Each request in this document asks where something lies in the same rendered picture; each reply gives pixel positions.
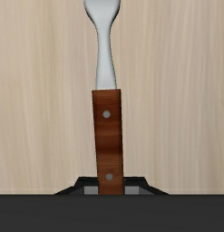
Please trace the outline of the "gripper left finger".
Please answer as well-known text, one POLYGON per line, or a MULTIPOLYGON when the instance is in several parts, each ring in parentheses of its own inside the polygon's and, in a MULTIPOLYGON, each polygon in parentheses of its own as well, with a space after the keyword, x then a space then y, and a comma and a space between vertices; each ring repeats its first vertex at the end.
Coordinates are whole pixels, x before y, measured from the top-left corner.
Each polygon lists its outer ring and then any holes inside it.
POLYGON ((57 192, 57 195, 97 195, 98 192, 96 177, 79 177, 73 186, 57 192))

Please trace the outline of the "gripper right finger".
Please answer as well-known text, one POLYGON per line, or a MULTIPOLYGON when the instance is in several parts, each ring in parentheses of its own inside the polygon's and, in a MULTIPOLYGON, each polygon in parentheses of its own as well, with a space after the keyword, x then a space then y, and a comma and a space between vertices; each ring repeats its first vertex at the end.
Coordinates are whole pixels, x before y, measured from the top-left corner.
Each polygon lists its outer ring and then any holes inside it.
POLYGON ((126 195, 166 195, 166 192, 150 186, 144 177, 125 177, 124 193, 126 195))

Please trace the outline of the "wooden-handled silver fork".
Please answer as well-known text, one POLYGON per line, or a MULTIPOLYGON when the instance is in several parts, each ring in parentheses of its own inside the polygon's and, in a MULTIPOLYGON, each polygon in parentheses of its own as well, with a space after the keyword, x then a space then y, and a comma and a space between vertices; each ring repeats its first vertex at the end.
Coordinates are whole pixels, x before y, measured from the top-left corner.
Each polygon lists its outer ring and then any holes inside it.
POLYGON ((92 91, 98 193, 122 195, 122 95, 117 88, 110 39, 121 0, 83 0, 83 3, 98 41, 96 84, 92 91))

